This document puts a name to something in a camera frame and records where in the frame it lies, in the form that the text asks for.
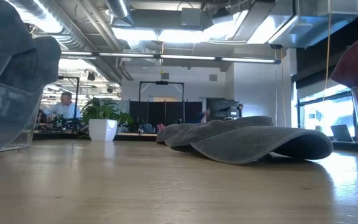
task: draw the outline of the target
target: potted plant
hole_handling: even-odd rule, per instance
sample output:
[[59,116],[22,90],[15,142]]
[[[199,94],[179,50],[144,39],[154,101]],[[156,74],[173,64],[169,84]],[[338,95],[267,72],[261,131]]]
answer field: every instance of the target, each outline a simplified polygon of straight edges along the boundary
[[112,141],[119,123],[133,123],[131,116],[116,109],[111,99],[93,98],[81,110],[81,121],[89,124],[89,136],[94,141]]

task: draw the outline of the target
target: wooden table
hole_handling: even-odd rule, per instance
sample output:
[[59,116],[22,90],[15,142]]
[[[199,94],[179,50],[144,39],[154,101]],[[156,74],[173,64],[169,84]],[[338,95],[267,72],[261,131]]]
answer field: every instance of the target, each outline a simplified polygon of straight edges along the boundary
[[153,142],[0,153],[0,223],[358,223],[358,153],[232,166]]

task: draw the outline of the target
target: glass window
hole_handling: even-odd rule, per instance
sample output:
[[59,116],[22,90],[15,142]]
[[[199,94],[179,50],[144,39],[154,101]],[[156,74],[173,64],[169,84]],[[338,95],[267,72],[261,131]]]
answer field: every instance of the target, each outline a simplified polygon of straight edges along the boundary
[[[325,97],[333,96],[335,94],[343,93],[343,92],[350,91],[350,90],[351,90],[350,88],[348,88],[348,87],[346,87],[344,85],[336,85],[336,86],[333,86],[331,88],[326,89]],[[307,101],[315,100],[315,99],[318,99],[318,98],[322,98],[323,96],[324,96],[324,91],[321,91],[319,93],[315,93],[313,95],[310,95],[310,96],[307,96],[305,98],[302,98],[299,101],[301,103],[302,102],[307,102]]]
[[312,103],[301,106],[303,114],[303,127],[306,129],[318,129],[325,135],[333,137],[331,126],[346,124],[349,133],[354,137],[354,117],[352,96],[346,96],[335,100]]

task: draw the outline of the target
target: blue shirt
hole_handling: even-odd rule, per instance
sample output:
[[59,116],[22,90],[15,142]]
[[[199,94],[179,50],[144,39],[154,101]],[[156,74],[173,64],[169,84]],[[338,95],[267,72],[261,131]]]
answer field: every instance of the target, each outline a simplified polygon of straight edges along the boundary
[[[65,119],[74,118],[74,103],[70,105],[63,105],[62,103],[57,103],[53,105],[49,110],[46,110],[47,115],[51,114],[62,114]],[[80,109],[77,107],[76,118],[81,118]]]

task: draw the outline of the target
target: window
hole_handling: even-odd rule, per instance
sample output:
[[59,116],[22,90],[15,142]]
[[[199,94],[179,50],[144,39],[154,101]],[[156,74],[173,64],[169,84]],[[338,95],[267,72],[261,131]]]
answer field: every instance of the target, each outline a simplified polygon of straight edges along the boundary
[[334,86],[327,89],[327,93],[329,96],[324,101],[322,93],[300,100],[301,128],[317,129],[333,137],[331,126],[346,124],[350,135],[355,137],[357,124],[351,92],[346,87]]

